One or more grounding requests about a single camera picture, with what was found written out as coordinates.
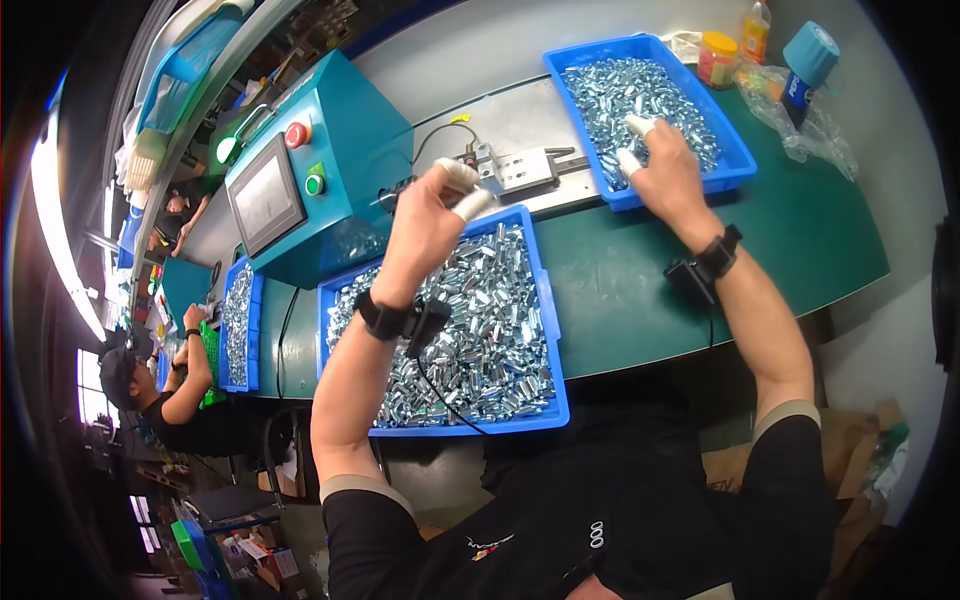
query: green crate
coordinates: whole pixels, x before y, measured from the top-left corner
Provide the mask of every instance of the green crate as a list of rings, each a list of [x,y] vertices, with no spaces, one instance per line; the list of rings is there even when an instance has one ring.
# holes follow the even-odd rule
[[[186,559],[186,563],[190,566],[190,568],[203,569],[204,565],[200,562],[200,556],[197,554],[197,548],[194,547],[193,541],[190,539],[190,535],[186,533],[183,523],[180,521],[175,521],[170,525],[170,529],[173,530],[174,540],[177,541],[177,546],[180,547],[180,552]]]
[[[210,364],[210,374],[213,375],[213,385],[206,391],[204,399],[200,403],[200,408],[223,402],[227,399],[227,393],[220,389],[218,379],[220,374],[220,332],[206,326],[206,321],[200,323],[200,337],[204,339],[204,349],[206,350],[206,361]]]

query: plastic jar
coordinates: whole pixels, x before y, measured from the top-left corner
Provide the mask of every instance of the plastic jar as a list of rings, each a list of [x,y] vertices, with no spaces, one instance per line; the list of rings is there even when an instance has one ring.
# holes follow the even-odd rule
[[[697,60],[697,77],[713,89],[730,87],[738,63],[736,52],[736,41],[732,37],[720,32],[704,32]]]

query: worker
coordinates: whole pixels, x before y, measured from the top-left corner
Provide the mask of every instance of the worker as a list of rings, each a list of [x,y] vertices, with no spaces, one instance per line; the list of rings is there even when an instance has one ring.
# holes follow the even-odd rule
[[[243,455],[255,468],[261,454],[269,400],[244,398],[242,403],[218,402],[200,410],[213,381],[200,323],[203,310],[191,304],[183,315],[186,341],[170,361],[163,390],[156,388],[150,368],[132,350],[106,351],[100,361],[104,394],[122,411],[137,411],[156,438],[169,450],[200,456]],[[289,420],[271,429],[271,452],[282,464],[291,438]]]
[[[649,165],[628,160],[625,174],[694,255],[704,252],[725,228],[705,203],[697,159],[663,120],[646,144]],[[370,288],[374,304],[408,306],[457,244],[464,222],[438,199],[445,178],[434,166],[399,198]],[[756,379],[754,444],[738,494],[708,489],[695,430],[672,416],[680,413],[674,398],[658,397],[660,388],[623,389],[632,414],[575,419],[546,451],[517,455],[506,476],[489,477],[503,437],[488,437],[481,482],[493,500],[430,541],[367,440],[396,341],[377,339],[354,313],[313,403],[331,597],[815,596],[828,575],[835,517],[810,355],[786,302],[742,246],[716,293]],[[576,399],[571,409],[585,408]],[[542,441],[551,433],[513,435]]]
[[[173,246],[170,255],[178,256],[223,182],[223,176],[206,175],[171,184],[167,199],[167,211],[171,214],[156,221],[147,238],[147,250]]]

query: pile of metal parts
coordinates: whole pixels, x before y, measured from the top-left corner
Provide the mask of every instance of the pile of metal parts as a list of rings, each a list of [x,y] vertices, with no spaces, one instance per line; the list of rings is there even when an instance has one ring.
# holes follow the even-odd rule
[[[690,150],[700,160],[702,172],[717,166],[716,137],[704,123],[700,110],[670,81],[661,65],[652,60],[606,59],[567,67],[563,78],[613,191],[630,186],[620,172],[617,148],[630,150],[643,166],[650,159],[646,144],[623,120],[628,114],[666,119],[683,132]]]
[[[379,266],[357,276],[327,309],[326,344],[332,352],[353,314],[356,297],[373,283]],[[493,423],[540,415],[556,394],[547,360],[540,303],[520,226],[460,243],[420,286],[418,299],[451,307],[444,330],[417,360],[400,340],[374,427],[455,425],[430,382],[465,420]]]
[[[247,329],[250,324],[250,294],[253,269],[250,263],[237,273],[224,299],[220,334],[227,336],[227,366],[230,385],[247,385]]]

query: window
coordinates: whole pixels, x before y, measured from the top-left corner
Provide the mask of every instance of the window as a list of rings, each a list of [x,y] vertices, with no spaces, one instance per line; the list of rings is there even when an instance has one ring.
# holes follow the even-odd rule
[[[86,350],[77,350],[77,403],[81,421],[92,423],[98,415],[109,415],[113,427],[120,427],[120,411],[109,403],[100,385],[97,355]]]
[[[156,536],[155,524],[150,519],[147,497],[132,495],[130,496],[130,503],[133,506],[133,515],[136,516],[136,522],[140,523],[140,538],[143,539],[143,547],[147,554],[153,554],[160,549],[160,540]]]

